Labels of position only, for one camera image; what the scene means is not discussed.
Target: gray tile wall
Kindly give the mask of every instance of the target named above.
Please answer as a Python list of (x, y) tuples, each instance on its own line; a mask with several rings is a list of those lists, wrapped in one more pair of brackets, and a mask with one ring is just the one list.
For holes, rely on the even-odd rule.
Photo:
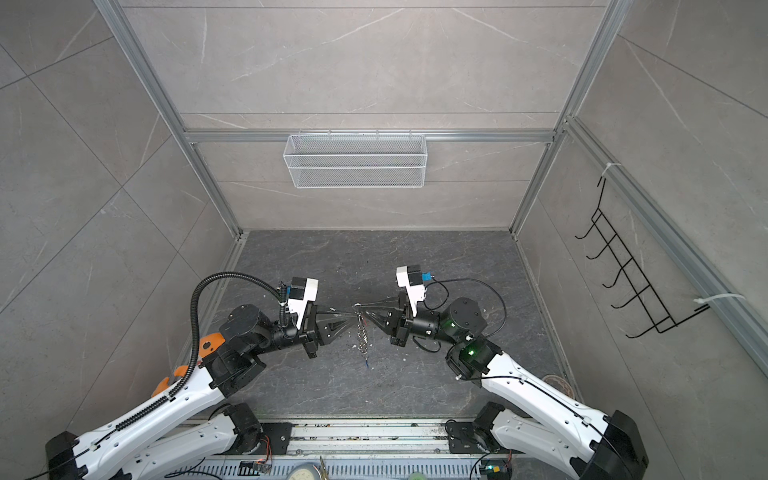
[(490, 229), (515, 215), (541, 143), (429, 145), (423, 188), (297, 189), (285, 144), (200, 144), (240, 225), (251, 229)]
[[(552, 128), (605, 2), (122, 5), (189, 128)], [(200, 149), (247, 229), (500, 230), (543, 145), (430, 145), (420, 190), (297, 190), (282, 145)]]
[(0, 6), (0, 477), (149, 397), (228, 229), (90, 0)]
[[(768, 43), (758, 3), (638, 0), (579, 116), (768, 318)], [(761, 478), (768, 380), (721, 321), (705, 312), (628, 339), (650, 326), (639, 302), (609, 306), (631, 298), (629, 285), (622, 277), (604, 288), (618, 266), (608, 254), (585, 258), (601, 248), (594, 233), (574, 238), (589, 227), (599, 175), (567, 145), (521, 236), (586, 400), (630, 386), (630, 398), (610, 400), (650, 413), (641, 429), (653, 439), (653, 478)], [(695, 289), (611, 188), (602, 205), (672, 315), (690, 315)], [(598, 334), (599, 342), (586, 338)]]
[[(558, 338), (587, 403), (620, 409), (638, 423), (650, 458), (648, 478), (761, 478), (768, 448), (763, 401), (768, 380), (709, 311), (677, 328), (638, 339), (650, 321), (595, 230), (584, 239), (600, 191), (600, 171), (570, 141), (558, 155), (520, 236)], [(677, 320), (699, 295), (609, 186), (609, 221)], [(628, 252), (615, 240), (620, 259)], [(629, 276), (638, 288), (642, 277)], [(660, 305), (644, 295), (658, 316)]]

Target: metal track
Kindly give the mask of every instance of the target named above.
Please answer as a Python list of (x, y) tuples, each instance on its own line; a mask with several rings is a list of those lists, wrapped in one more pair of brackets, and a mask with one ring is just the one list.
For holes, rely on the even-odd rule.
[[(578, 118), (569, 118), (565, 129), (600, 170), (606, 163), (618, 163)], [(625, 168), (609, 168), (604, 176), (701, 296), (736, 291)], [(768, 329), (759, 313), (746, 300), (733, 297), (709, 305), (768, 376)]]
[(553, 130), (516, 128), (509, 130), (188, 130), (185, 138), (203, 142), (284, 142), (295, 134), (419, 134), (427, 141), (552, 141)]
[[(455, 419), (459, 422), (472, 419)], [(447, 419), (278, 419), (263, 420), (291, 422), (287, 455), (273, 460), (268, 474), (258, 474), (241, 468), (240, 462), (263, 460), (263, 455), (215, 455), (203, 460), (195, 470), (219, 475), (226, 480), (241, 480), (259, 476), (277, 480), (288, 476), (298, 465), (317, 464), (323, 457), (333, 480), (367, 480), (368, 478), (397, 478), (405, 480), (413, 472), (427, 478), (465, 480), (470, 468), (481, 454), (452, 454), (443, 426)], [(196, 422), (185, 422), (190, 427)], [(529, 458), (525, 454), (514, 458)], [(506, 454), (488, 455), (487, 458), (507, 458)], [(191, 462), (178, 471), (190, 469)], [(188, 474), (179, 478), (199, 478)], [(478, 468), (472, 476), (479, 477)]]
[(584, 64), (581, 66), (581, 70), (576, 76), (576, 81), (571, 89), (571, 93), (568, 95), (568, 99), (565, 101), (563, 111), (560, 113), (560, 118), (555, 125), (554, 131), (558, 134), (554, 137), (552, 144), (548, 145), (541, 156), (533, 178), (528, 182), (528, 188), (523, 195), (523, 199), (518, 207), (518, 212), (515, 215), (512, 224), (509, 226), (509, 231), (514, 237), (520, 234), (520, 229), (531, 212), (533, 203), (538, 196), (541, 185), (544, 184), (544, 180), (549, 173), (549, 169), (554, 163), (554, 158), (557, 157), (560, 146), (562, 145), (562, 131), (569, 116), (576, 115), (581, 104), (584, 103), (584, 99), (587, 97), (589, 87), (592, 86), (594, 78), (597, 76), (600, 66), (603, 65), (608, 51), (611, 49), (611, 45), (616, 38), (616, 34), (619, 32), (621, 24), (624, 23), (624, 18), (629, 12), (629, 8), (632, 6), (633, 0), (612, 0), (605, 9), (605, 15), (598, 27), (598, 32), (594, 36), (592, 45), (587, 52), (587, 57), (584, 60)]
[(181, 116), (173, 102), (170, 101), (170, 97), (160, 83), (157, 74), (152, 69), (147, 59), (147, 54), (141, 47), (141, 43), (139, 43), (133, 28), (128, 23), (123, 9), (115, 0), (94, 0), (94, 3), (112, 30), (115, 39), (123, 49), (128, 62), (133, 67), (142, 85), (147, 90), (157, 111), (160, 112), (163, 120), (165, 120), (168, 130), (170, 130), (187, 161), (192, 166), (192, 170), (194, 170), (197, 178), (200, 179), (208, 196), (219, 211), (219, 215), (221, 215), (224, 223), (230, 229), (232, 236), (237, 238), (242, 232), (237, 224), (237, 219), (224, 199), (221, 190), (219, 190), (218, 183), (208, 171), (200, 152), (184, 137), (184, 125), (181, 122)]

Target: black mounting plate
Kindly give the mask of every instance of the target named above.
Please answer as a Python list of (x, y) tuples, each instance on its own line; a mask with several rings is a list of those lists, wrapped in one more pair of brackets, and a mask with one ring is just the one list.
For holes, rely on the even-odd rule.
[(485, 453), (474, 440), (475, 427), (472, 422), (446, 422), (448, 447), (451, 453)]
[(290, 434), (293, 431), (293, 423), (262, 423), (264, 429), (261, 432), (259, 445), (251, 455), (266, 455), (266, 437), (270, 438), (272, 455), (285, 455), (288, 453)]

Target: marble tile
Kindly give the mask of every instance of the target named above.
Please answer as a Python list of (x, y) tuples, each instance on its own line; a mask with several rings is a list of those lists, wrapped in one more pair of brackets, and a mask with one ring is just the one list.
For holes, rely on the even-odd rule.
[(126, 15), (183, 112), (505, 113), (559, 111), (602, 11), (127, 8)]
[(69, 425), (87, 432), (150, 398), (189, 336), (189, 299), (200, 279), (177, 254)]
[(517, 114), (181, 114), (187, 128), (554, 128), (558, 112)]
[(209, 201), (203, 184), (171, 138), (125, 184), (125, 191), (176, 249)]
[[(218, 181), (290, 182), (283, 143), (198, 146)], [(427, 181), (530, 180), (542, 143), (435, 142), (428, 146)]]
[(607, 0), (120, 0), (124, 7), (601, 7)]
[(202, 143), (197, 149), (218, 181), (290, 182), (281, 143)]
[(602, 312), (538, 200), (519, 241), (584, 401), (609, 415), (621, 410), (637, 423), (650, 460), (647, 478), (682, 480)]
[(0, 44), (31, 74), (112, 36), (91, 0), (4, 0)]
[(429, 145), (426, 178), (450, 181), (528, 181), (541, 159), (541, 142), (462, 142)]
[(121, 184), (170, 136), (113, 38), (31, 78)]
[[(317, 301), (344, 308), (391, 296), (398, 290), (398, 265), (420, 263), (438, 278), (472, 276), (493, 285), (504, 297), (509, 318), (495, 337), (504, 350), (534, 374), (562, 374), (508, 232), (251, 232), (237, 269), (271, 283), (292, 276), (319, 280)], [(469, 296), (484, 310), (489, 328), (501, 320), (501, 305), (483, 286), (451, 283), (452, 298)], [(439, 289), (428, 291), (432, 304), (442, 301)], [(219, 319), (244, 303), (254, 303), (268, 316), (276, 303), (247, 283), (230, 283), (220, 304)], [(369, 365), (357, 345), (357, 332), (342, 334), (308, 360), (303, 349), (286, 349), (262, 357), (268, 365), (259, 382), (233, 397), (264, 415), (466, 415), (488, 401), (484, 390), (456, 382), (443, 354), (430, 355), (411, 342), (394, 347), (377, 329), (368, 330)]]
[(0, 314), (0, 446), (19, 471), (40, 468), (174, 255), (118, 192)]
[(11, 55), (8, 55), (8, 53), (0, 47), (0, 88), (15, 82), (24, 76), (24, 72), (18, 67), (16, 62), (13, 61)]
[(580, 116), (768, 318), (768, 119), (620, 38)]
[(506, 230), (526, 181), (428, 182), (421, 188), (305, 188), (221, 182), (245, 229)]
[(621, 34), (768, 115), (768, 4), (638, 0)]
[[(635, 300), (623, 309), (611, 308), (612, 303), (622, 304), (631, 298), (629, 284), (621, 277), (615, 287), (604, 288), (601, 284), (611, 282), (618, 265), (608, 259), (609, 253), (598, 260), (585, 259), (586, 254), (595, 255), (601, 248), (599, 241), (594, 242), (598, 238), (594, 231), (584, 240), (575, 238), (589, 226), (588, 216), (600, 195), (594, 186), (599, 176), (599, 169), (578, 146), (567, 145), (541, 190), (541, 202), (584, 276), (683, 476), (714, 480), (737, 472), (739, 478), (759, 478), (761, 459), (768, 454), (759, 440), (768, 428), (768, 420), (760, 413), (762, 399), (768, 395), (768, 381), (712, 312), (664, 334), (651, 332), (639, 339), (625, 336), (650, 326), (642, 305)], [(679, 321), (693, 313), (697, 304), (692, 299), (699, 296), (697, 291), (610, 185), (601, 205), (674, 318)], [(613, 245), (621, 248), (618, 242)], [(630, 278), (644, 286), (637, 282), (637, 275), (631, 273)]]
[(221, 220), (216, 207), (208, 202), (179, 253), (202, 279), (221, 270), (232, 242), (234, 240), (224, 220)]
[(120, 186), (28, 79), (0, 90), (0, 151), (1, 310)]

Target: gauge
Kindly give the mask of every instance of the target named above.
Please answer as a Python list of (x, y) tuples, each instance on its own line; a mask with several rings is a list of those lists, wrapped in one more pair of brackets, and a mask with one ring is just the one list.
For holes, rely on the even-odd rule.
[(305, 463), (294, 468), (287, 480), (320, 480), (320, 471), (315, 465)]

